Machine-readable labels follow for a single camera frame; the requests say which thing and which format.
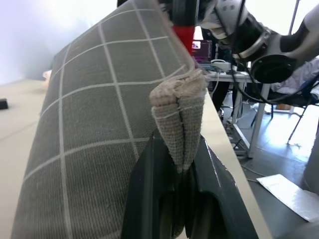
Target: white grid lines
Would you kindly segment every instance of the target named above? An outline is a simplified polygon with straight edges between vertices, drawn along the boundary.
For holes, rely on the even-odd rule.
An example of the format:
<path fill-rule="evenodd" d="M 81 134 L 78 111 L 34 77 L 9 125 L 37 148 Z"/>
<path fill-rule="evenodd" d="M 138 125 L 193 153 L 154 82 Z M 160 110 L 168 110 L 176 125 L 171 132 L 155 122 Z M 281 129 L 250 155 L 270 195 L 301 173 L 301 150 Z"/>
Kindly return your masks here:
<path fill-rule="evenodd" d="M 134 138 L 133 139 L 134 142 L 146 142 L 148 140 L 149 140 L 149 138 Z M 83 146 L 80 146 L 80 147 L 77 147 L 77 148 L 73 148 L 73 149 L 70 149 L 70 150 L 64 152 L 64 157 L 67 156 L 67 155 L 70 155 L 72 153 L 79 152 L 79 151 L 84 150 L 84 149 L 94 148 L 94 147 L 97 147 L 97 146 L 119 144 L 119 143 L 130 143 L 130 142 L 131 142 L 130 139 L 116 139 L 116 140 L 105 140 L 105 141 L 101 141 L 101 142 L 90 143 L 90 144 L 86 144 L 86 145 L 83 145 Z M 61 157 L 61 155 L 59 154 L 59 155 L 57 155 L 57 156 L 45 161 L 44 163 L 40 164 L 35 169 L 31 170 L 24 177 L 22 183 L 24 183 L 28 178 L 30 178 L 37 171 L 41 170 L 45 166 L 47 166 L 47 165 L 53 163 L 54 161 L 58 160 L 60 157 Z"/>
<path fill-rule="evenodd" d="M 104 46 L 104 45 L 109 45 L 109 44 L 116 44 L 116 43 L 129 43 L 129 42 L 143 42 L 143 41 L 155 41 L 155 40 L 160 40 L 160 39 L 166 39 L 168 38 L 168 36 L 160 36 L 160 37 L 154 37 L 154 38 L 150 38 L 150 39 L 132 39 L 132 40 L 121 40 L 121 41 L 110 41 L 110 42 L 105 42 L 103 44 L 99 44 L 97 46 L 94 46 L 90 49 L 87 49 L 83 52 L 81 52 L 80 54 L 76 55 L 75 57 L 73 57 L 72 59 L 68 60 L 67 62 L 65 62 L 52 76 L 51 76 L 51 79 L 53 79 L 53 77 L 58 73 L 60 72 L 60 70 L 65 67 L 67 64 L 69 64 L 71 61 L 73 61 L 75 58 L 81 56 L 82 54 L 88 52 L 88 51 L 91 51 L 95 48 L 98 48 L 100 46 Z"/>
<path fill-rule="evenodd" d="M 190 106 L 190 107 L 181 108 L 181 109 L 179 109 L 178 111 L 176 111 L 176 112 L 174 112 L 174 113 L 171 113 L 171 114 L 166 115 L 166 116 L 163 116 L 163 117 L 154 117 L 154 119 L 156 119 L 156 120 L 167 119 L 167 118 L 172 117 L 172 116 L 174 116 L 174 115 L 179 115 L 180 112 L 182 112 L 182 111 L 189 110 L 189 109 L 196 108 L 196 107 L 202 107 L 202 106 L 203 106 L 203 105 L 200 104 L 200 105 L 195 105 L 195 106 Z"/>
<path fill-rule="evenodd" d="M 105 39 L 104 39 L 104 35 L 103 35 L 103 30 L 102 30 L 101 24 L 98 25 L 98 28 L 99 28 L 99 33 L 100 33 L 100 38 L 102 40 L 102 43 L 105 43 Z M 125 126 L 126 126 L 126 129 L 127 129 L 128 133 L 129 133 L 129 137 L 132 140 L 134 138 L 133 137 L 133 133 L 132 133 L 132 129 L 131 129 L 131 126 L 130 126 L 130 123 L 129 123 L 129 118 L 128 118 L 127 114 L 126 114 L 126 110 L 125 110 L 124 101 L 123 101 L 123 98 L 122 98 L 120 86 L 118 85 L 118 81 L 117 81 L 117 78 L 116 78 L 115 70 L 114 70 L 114 67 L 113 67 L 113 64 L 112 64 L 112 58 L 110 56 L 110 52 L 109 52 L 109 49 L 108 49 L 106 44 L 104 45 L 104 51 L 105 51 L 106 59 L 108 60 L 108 63 L 109 63 L 109 67 L 110 67 L 110 71 L 111 71 L 111 75 L 112 75 L 112 80 L 115 83 L 115 90 L 116 90 L 116 94 L 117 94 L 119 102 L 120 102 L 120 108 L 121 108 L 121 111 L 122 111 L 122 114 L 123 114 Z M 139 158 L 138 149 L 137 149 L 137 147 L 136 147 L 136 145 L 135 145 L 135 143 L 133 141 L 132 141 L 132 147 L 133 147 L 135 158 L 136 158 L 136 160 L 138 160 L 138 158 Z"/>
<path fill-rule="evenodd" d="M 169 79 L 170 77 L 175 76 L 175 74 L 177 74 L 179 71 L 181 71 L 186 65 L 182 65 L 181 67 L 179 67 L 176 71 L 174 71 L 173 73 L 171 73 L 170 75 L 166 76 L 163 79 L 158 79 L 158 80 L 153 80 L 153 81 L 141 81 L 141 82 L 118 82 L 117 84 L 119 86 L 126 86 L 126 85 L 150 85 L 150 84 L 155 84 L 155 83 L 159 83 L 162 81 L 165 81 L 167 79 Z M 79 89 L 76 89 L 74 91 L 71 91 L 67 94 L 65 94 L 64 96 L 62 96 L 62 99 L 64 99 L 65 97 L 68 97 L 74 93 L 77 92 L 81 92 L 87 89 L 93 89 L 93 88 L 100 88 L 100 87 L 107 87 L 107 86 L 115 86 L 116 83 L 105 83 L 105 84 L 96 84 L 96 85 L 90 85 L 90 86 L 85 86 L 85 87 L 81 87 Z M 56 99 L 55 101 L 53 101 L 41 114 L 40 118 L 44 115 L 45 112 L 47 112 L 53 105 L 55 105 L 57 102 L 60 101 L 60 98 Z"/>
<path fill-rule="evenodd" d="M 142 29 L 144 31 L 144 34 L 145 34 L 146 38 L 149 41 L 152 53 L 154 55 L 155 61 L 156 61 L 157 65 L 158 65 L 158 68 L 159 68 L 159 72 L 160 72 L 161 76 L 164 78 L 165 77 L 165 73 L 164 73 L 163 67 L 161 66 L 159 57 L 158 57 L 158 55 L 157 55 L 157 53 L 155 51 L 154 45 L 153 45 L 153 43 L 151 41 L 150 34 L 149 34 L 149 32 L 148 32 L 148 30 L 147 30 L 147 28 L 146 28 L 146 26 L 145 26 L 145 24 L 143 22 L 143 18 L 141 16 L 140 12 L 138 11 L 138 8 L 136 7 L 136 4 L 135 4 L 134 0 L 132 0 L 131 3 L 133 5 L 133 8 L 135 9 L 136 15 L 138 16 L 138 19 L 140 21 L 140 24 L 141 24 L 141 27 L 142 27 Z"/>
<path fill-rule="evenodd" d="M 64 59 L 63 65 L 66 61 L 66 57 L 69 53 L 71 44 L 69 45 Z M 63 193 L 63 207 L 64 207 L 64 219 L 66 224 L 66 231 L 69 239 L 73 239 L 72 227 L 71 227 L 71 219 L 70 219 L 70 211 L 69 211 L 69 200 L 68 200 L 68 192 L 67 192 L 67 183 L 66 183 L 66 166 L 65 166 L 65 156 L 64 156 L 64 139 L 63 139 L 63 113 L 62 113 L 62 89 L 63 89 L 63 76 L 64 76 L 64 67 L 61 70 L 60 76 L 60 87 L 59 87 L 59 141 L 60 141 L 60 165 L 61 165 L 61 181 L 62 181 L 62 193 Z"/>
<path fill-rule="evenodd" d="M 124 13 L 128 13 L 128 12 L 133 12 L 133 11 L 135 11 L 135 10 L 127 10 L 127 11 L 119 12 L 118 14 L 115 14 L 115 15 L 113 15 L 113 16 L 110 16 L 110 17 L 108 17 L 108 18 L 106 18 L 106 19 L 104 19 L 104 20 L 101 20 L 100 23 L 103 23 L 103 22 L 105 22 L 105 21 L 107 21 L 107 20 L 109 20 L 109 19 L 111 19 L 111 18 L 113 18 L 113 17 L 115 17 L 115 16 L 118 16 L 118 15 L 121 15 L 121 14 L 124 14 Z M 154 11 L 154 10 L 153 10 L 153 9 L 138 9 L 138 11 Z M 76 38 L 72 43 L 75 43 L 75 42 L 81 40 L 84 36 L 86 36 L 86 35 L 89 34 L 92 30 L 94 30 L 94 29 L 97 27 L 97 25 L 98 25 L 98 24 L 96 24 L 95 26 L 92 26 L 90 29 L 88 29 L 86 32 L 84 32 L 82 35 L 80 35 L 78 38 Z"/>
<path fill-rule="evenodd" d="M 164 30 L 163 27 L 160 28 L 160 31 L 162 32 L 163 35 L 166 35 L 166 34 L 167 34 L 167 33 L 165 32 L 165 30 Z M 168 44 L 169 44 L 169 46 L 170 46 L 171 51 L 173 52 L 174 56 L 176 57 L 177 62 L 178 62 L 179 65 L 181 66 L 181 65 L 182 65 L 182 62 L 181 62 L 181 60 L 180 60 L 180 56 L 177 54 L 177 52 L 176 52 L 176 50 L 175 50 L 175 47 L 173 46 L 173 44 L 172 44 L 172 42 L 171 42 L 171 40 L 170 40 L 169 38 L 167 38 L 167 42 L 168 42 Z"/>

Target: white desk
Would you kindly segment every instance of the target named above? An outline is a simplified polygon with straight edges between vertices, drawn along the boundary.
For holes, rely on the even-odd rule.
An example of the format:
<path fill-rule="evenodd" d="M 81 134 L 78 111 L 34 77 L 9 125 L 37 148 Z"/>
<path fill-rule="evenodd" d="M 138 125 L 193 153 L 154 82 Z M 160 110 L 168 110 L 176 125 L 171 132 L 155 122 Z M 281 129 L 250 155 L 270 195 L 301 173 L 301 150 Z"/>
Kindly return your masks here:
<path fill-rule="evenodd" d="M 231 75 L 220 74 L 219 78 L 218 78 L 217 73 L 210 72 L 208 74 L 208 76 L 209 76 L 210 81 L 217 81 L 217 79 L 218 79 L 219 82 L 234 82 L 233 77 Z M 244 90 L 246 83 L 251 83 L 249 75 L 237 74 L 236 80 L 238 81 L 239 87 L 242 90 Z M 269 90 L 270 90 L 270 84 L 264 84 L 262 87 L 261 95 L 264 98 L 267 98 L 268 94 L 269 94 Z M 256 150 L 256 146 L 257 146 L 257 140 L 258 140 L 258 135 L 259 135 L 260 127 L 261 127 L 261 122 L 263 119 L 265 104 L 259 104 L 259 106 L 258 106 L 255 126 L 253 128 L 253 134 L 251 137 L 251 141 L 248 142 L 248 140 L 244 136 L 243 132 L 240 130 L 240 128 L 237 125 L 238 107 L 239 107 L 241 101 L 242 101 L 242 95 L 240 92 L 238 92 L 237 97 L 236 97 L 236 101 L 235 101 L 235 105 L 234 105 L 234 109 L 233 109 L 234 113 L 233 113 L 232 125 L 233 125 L 234 131 L 236 132 L 236 134 L 238 134 L 240 136 L 240 138 L 242 139 L 242 141 L 244 142 L 244 146 L 245 146 L 245 149 L 247 150 L 248 157 L 253 158 L 255 150 Z"/>
<path fill-rule="evenodd" d="M 46 94 L 43 81 L 0 86 L 9 110 L 0 111 L 0 238 L 10 238 L 18 196 Z"/>

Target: gray floor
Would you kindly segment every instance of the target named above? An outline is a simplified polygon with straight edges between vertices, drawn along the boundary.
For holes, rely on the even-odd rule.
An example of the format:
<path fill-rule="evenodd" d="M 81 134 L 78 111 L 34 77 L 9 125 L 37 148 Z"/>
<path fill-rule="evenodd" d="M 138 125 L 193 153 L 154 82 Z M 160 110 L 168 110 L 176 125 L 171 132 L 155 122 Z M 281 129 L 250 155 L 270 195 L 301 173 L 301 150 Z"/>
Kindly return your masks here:
<path fill-rule="evenodd" d="M 224 104 L 231 105 L 231 95 Z M 224 109 L 224 122 L 230 116 L 232 109 Z M 248 140 L 251 138 L 250 124 L 256 111 L 250 105 L 243 105 L 243 116 L 238 122 Z M 299 117 L 296 115 L 275 113 L 274 118 L 264 114 L 260 130 L 257 150 L 253 159 L 240 159 L 242 165 L 263 175 L 282 174 L 303 189 L 308 189 L 303 181 L 303 171 L 311 153 L 319 118 L 319 107 L 308 107 L 293 138 L 287 144 L 288 138 Z M 246 177 L 256 179 L 259 175 L 244 169 Z M 292 231 L 306 223 L 304 219 L 277 200 L 258 183 L 250 182 L 256 200 L 274 238 Z"/>

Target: metal table leg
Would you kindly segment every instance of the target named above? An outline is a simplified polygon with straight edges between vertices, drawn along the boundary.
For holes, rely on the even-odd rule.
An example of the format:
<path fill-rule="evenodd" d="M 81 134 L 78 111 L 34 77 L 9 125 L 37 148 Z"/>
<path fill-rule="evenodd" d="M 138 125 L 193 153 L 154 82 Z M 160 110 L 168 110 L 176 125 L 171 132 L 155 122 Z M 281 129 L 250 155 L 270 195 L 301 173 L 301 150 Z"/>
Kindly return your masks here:
<path fill-rule="evenodd" d="M 245 83 L 239 83 L 238 86 L 244 90 L 245 89 Z M 238 127 L 237 123 L 237 118 L 239 116 L 239 109 L 240 109 L 240 104 L 242 103 L 242 94 L 240 94 L 239 92 L 237 93 L 236 96 L 236 100 L 235 100 L 235 105 L 233 108 L 233 120 L 232 120 L 232 126 L 234 129 L 234 133 L 237 134 L 239 136 L 239 138 L 241 138 L 241 141 L 243 142 L 243 146 L 244 146 L 244 151 L 242 150 L 236 150 L 235 153 L 237 156 L 242 156 L 242 155 L 247 155 L 247 151 L 249 149 L 249 142 L 248 140 L 245 138 L 244 134 L 242 133 L 242 131 L 240 130 L 240 128 Z"/>
<path fill-rule="evenodd" d="M 239 83 L 238 87 L 241 88 L 242 90 L 244 90 L 245 88 L 245 83 Z M 239 113 L 239 106 L 242 102 L 242 94 L 240 92 L 237 93 L 236 96 L 236 100 L 235 100 L 235 105 L 233 106 L 233 120 L 232 120 L 232 124 L 235 124 L 237 122 L 237 117 L 238 117 L 238 113 Z"/>
<path fill-rule="evenodd" d="M 295 107 L 294 106 L 291 106 L 290 110 L 289 110 L 289 114 L 293 114 L 294 113 L 294 110 L 295 110 Z"/>
<path fill-rule="evenodd" d="M 263 85 L 263 88 L 261 90 L 261 95 L 265 99 L 267 99 L 267 97 L 268 97 L 269 89 L 270 89 L 270 84 L 264 84 Z M 261 126 L 261 122 L 263 120 L 263 115 L 264 115 L 264 109 L 265 109 L 265 104 L 259 104 L 258 110 L 257 110 L 255 127 L 253 129 L 253 135 L 251 137 L 250 147 L 249 147 L 249 150 L 248 150 L 248 157 L 249 158 L 253 158 L 254 157 L 254 153 L 256 151 L 257 140 L 258 140 L 258 135 L 259 135 L 259 131 L 260 131 L 260 126 Z"/>

